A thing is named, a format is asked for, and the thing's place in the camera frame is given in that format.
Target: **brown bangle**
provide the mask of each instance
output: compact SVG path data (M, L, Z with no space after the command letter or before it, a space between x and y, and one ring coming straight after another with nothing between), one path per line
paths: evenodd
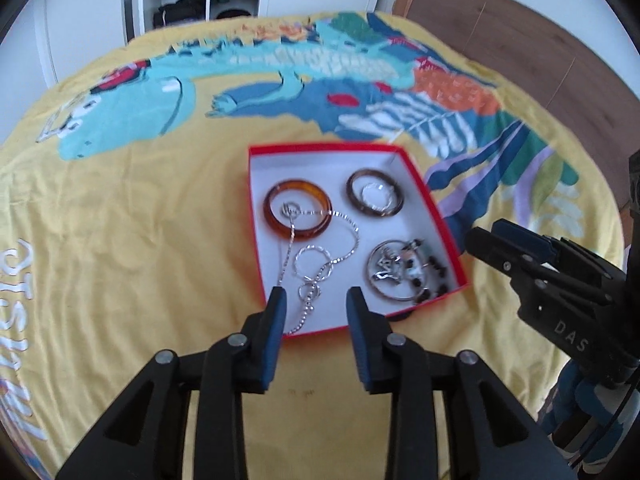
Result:
M375 178L379 178L385 184L387 184L391 188L391 191L395 196L396 205L390 209L380 210L375 209L363 202L359 197L356 196L356 193L353 190L353 184L355 183L356 179L360 178L361 176L373 176ZM386 217L397 215L404 205L404 193L402 192L401 187L395 180L388 176L388 174L383 173L379 170L358 170L354 174L352 174L347 181L347 197L351 204L353 204L353 206L357 210L370 216Z
M285 180L284 182L280 182L273 186L267 193L264 203L262 204L264 218L271 229L287 240L291 236L291 225L283 224L275 217L273 210L271 209L271 202L273 202L273 199L275 199L280 193L289 189L297 189L311 195L313 198L318 200L320 203L320 209L323 211L331 211L333 209L331 200L327 193L316 186L316 184L312 184L306 180ZM321 235L329 227L331 218L332 216L330 214L325 214L322 216L320 223L315 227L310 229L296 229L296 238L298 240L309 240L309 238Z

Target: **black cable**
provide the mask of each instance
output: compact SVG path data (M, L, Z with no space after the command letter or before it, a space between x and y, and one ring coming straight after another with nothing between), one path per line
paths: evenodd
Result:
M586 447L586 449L583 452L580 453L578 458L571 464L571 468L572 469L575 469L576 467L578 467L580 465L580 463L591 452L591 450L596 446L596 444L599 443L599 441L602 439L602 437L607 434L607 431L609 431L611 429L611 427L613 426L613 423L616 420L618 420L618 417L620 416L620 413L622 413L622 410L625 409L625 406L629 402L629 399L633 395L633 392L638 387L638 384L640 384L640 368L636 368L636 371L634 372L634 375L635 375L635 377L632 376L632 378L631 378L629 390L626 392L625 396L623 397L622 402L620 402L620 405L618 406L616 412L609 419L609 421L604 425L604 427L602 428L602 431L600 432L600 436L598 438L595 438Z

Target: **white door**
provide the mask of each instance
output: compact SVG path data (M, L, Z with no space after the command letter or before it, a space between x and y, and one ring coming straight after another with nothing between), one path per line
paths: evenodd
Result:
M45 0L49 50L56 80L126 44L122 0Z

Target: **metal bolt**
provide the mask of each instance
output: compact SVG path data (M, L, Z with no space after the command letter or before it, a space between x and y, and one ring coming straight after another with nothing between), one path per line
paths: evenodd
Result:
M167 365L174 360L174 353L171 350L161 350L156 354L155 359L159 365Z
M232 334L226 339L226 342L231 346L244 346L246 345L247 338L244 334Z
M460 360L465 365L474 365L478 362L478 354L476 354L473 350L463 350L459 354Z
M392 332L388 336L386 336L386 342L392 346L402 346L406 343L406 337L402 334L397 334Z

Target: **necklace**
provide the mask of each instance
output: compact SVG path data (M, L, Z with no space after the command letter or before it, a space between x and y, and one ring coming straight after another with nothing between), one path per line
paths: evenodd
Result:
M301 207L295 202L284 203L282 205L281 213L285 218L289 219L291 231L289 235L289 245L287 247L287 253L284 258L282 268L280 269L280 275L278 277L278 286L282 284L282 280L284 280L284 275L287 271L287 266L289 265L289 260L291 258L291 251L293 249L293 242L296 238L296 227L294 224L294 220L298 218L300 215L320 215L320 216L327 216L327 217L332 216L332 217L340 218L341 220L344 220L351 226L351 228L353 229L353 235L354 235L353 248L351 249L351 251L346 253L344 256L341 256L340 258L331 258L331 255L329 254L329 252L320 246L306 246L298 251L298 254L296 255L294 260L294 273L299 278L301 278L304 282L298 289L298 295L300 297L300 300L302 301L302 313L300 314L300 320L298 321L298 324L295 327L293 327L293 329L289 330L288 332L285 332L286 335L293 335L302 329L302 327L306 323L306 319L314 310L313 301L316 300L321 294L321 289L318 283L324 282L325 280L327 280L331 275L332 271L334 270L334 266L342 263L344 260L347 260L348 258L350 258L355 254L356 250L358 250L358 247L360 245L360 229L358 228L357 224L344 213L340 213L339 211L334 211L334 210L323 210L323 209L317 210L317 211L312 211L312 210L303 211ZM305 253L306 251L311 251L311 250L319 251L320 253L324 254L324 256L328 260L327 263L325 263L324 265L322 265L322 267L320 267L320 270L313 278L310 278L309 276L306 276L304 274L301 275L298 272L298 259L300 258L300 255Z

